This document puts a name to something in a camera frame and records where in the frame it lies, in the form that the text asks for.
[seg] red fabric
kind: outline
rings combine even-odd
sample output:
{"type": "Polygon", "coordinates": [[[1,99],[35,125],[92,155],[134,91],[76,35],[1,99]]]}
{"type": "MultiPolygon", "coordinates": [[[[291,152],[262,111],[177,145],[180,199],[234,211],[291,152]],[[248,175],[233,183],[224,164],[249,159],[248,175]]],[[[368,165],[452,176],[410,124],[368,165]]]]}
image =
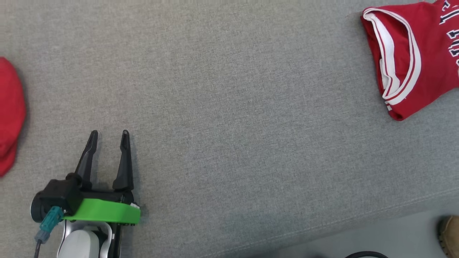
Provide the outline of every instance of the red fabric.
{"type": "MultiPolygon", "coordinates": [[[[395,120],[406,119],[441,95],[459,87],[459,0],[382,6],[376,9],[369,7],[364,10],[361,20],[375,61],[380,93],[386,101],[389,114],[395,120]],[[369,14],[373,14],[384,25],[393,40],[395,75],[400,80],[400,90],[393,94],[384,88],[381,68],[384,70],[386,67],[380,64],[390,44],[379,44],[378,37],[381,38],[384,33],[374,27],[368,18],[369,14]],[[409,30],[394,18],[394,14],[408,22],[415,43],[410,43],[409,30]],[[420,58],[415,57],[415,49],[419,49],[420,58]],[[414,71],[408,74],[410,64],[414,67],[416,63],[420,64],[419,75],[416,76],[414,71]],[[414,83],[412,89],[407,86],[410,82],[414,83]]],[[[386,88],[391,86],[389,80],[386,88]]]]}
{"type": "Polygon", "coordinates": [[[21,82],[14,67],[0,57],[0,176],[13,166],[17,138],[24,123],[26,107],[21,82]]]}

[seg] white trim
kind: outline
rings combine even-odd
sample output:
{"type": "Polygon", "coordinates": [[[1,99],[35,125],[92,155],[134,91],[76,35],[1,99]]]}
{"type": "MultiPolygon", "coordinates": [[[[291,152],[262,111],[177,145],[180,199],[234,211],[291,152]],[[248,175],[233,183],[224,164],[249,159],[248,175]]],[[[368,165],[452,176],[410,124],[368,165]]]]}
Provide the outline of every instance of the white trim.
{"type": "Polygon", "coordinates": [[[378,39],[379,49],[381,51],[382,58],[380,59],[380,67],[382,88],[384,89],[384,96],[387,96],[400,87],[400,80],[395,75],[394,41],[387,28],[376,15],[370,13],[368,16],[373,24],[373,29],[375,30],[375,35],[378,39]]]}
{"type": "Polygon", "coordinates": [[[365,20],[372,22],[373,27],[377,26],[377,23],[374,22],[372,19],[372,16],[375,14],[372,14],[371,12],[373,11],[380,11],[383,12],[395,19],[397,19],[399,22],[401,22],[407,29],[408,32],[408,40],[409,40],[409,51],[410,51],[410,62],[409,62],[409,68],[407,72],[407,76],[405,77],[405,80],[403,81],[402,85],[393,93],[390,93],[389,95],[383,95],[383,98],[390,104],[390,105],[396,105],[400,103],[402,100],[408,96],[408,94],[413,90],[414,85],[416,84],[419,74],[421,72],[421,54],[418,48],[418,45],[416,43],[416,39],[414,38],[414,33],[413,30],[411,29],[410,25],[408,22],[401,17],[400,15],[379,9],[379,8],[368,8],[364,11],[363,17],[365,20]]]}

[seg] gray couch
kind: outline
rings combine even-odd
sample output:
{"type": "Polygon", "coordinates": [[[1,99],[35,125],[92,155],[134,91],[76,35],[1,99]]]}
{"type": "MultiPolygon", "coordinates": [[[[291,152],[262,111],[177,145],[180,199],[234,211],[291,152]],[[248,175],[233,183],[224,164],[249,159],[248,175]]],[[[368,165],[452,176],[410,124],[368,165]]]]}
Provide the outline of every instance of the gray couch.
{"type": "Polygon", "coordinates": [[[142,218],[126,258],[246,257],[458,201],[459,91],[394,121],[359,20],[408,2],[7,0],[0,55],[28,116],[0,181],[0,253],[32,256],[32,197],[94,129],[102,188],[131,134],[142,218]]]}

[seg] basketball jersey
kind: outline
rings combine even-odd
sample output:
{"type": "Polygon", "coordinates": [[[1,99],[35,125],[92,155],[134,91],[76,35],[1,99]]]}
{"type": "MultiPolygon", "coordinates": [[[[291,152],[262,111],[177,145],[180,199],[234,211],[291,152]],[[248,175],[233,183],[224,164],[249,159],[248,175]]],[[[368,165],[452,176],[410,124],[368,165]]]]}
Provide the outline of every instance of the basketball jersey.
{"type": "Polygon", "coordinates": [[[459,87],[459,0],[369,7],[361,20],[395,120],[459,87]]]}

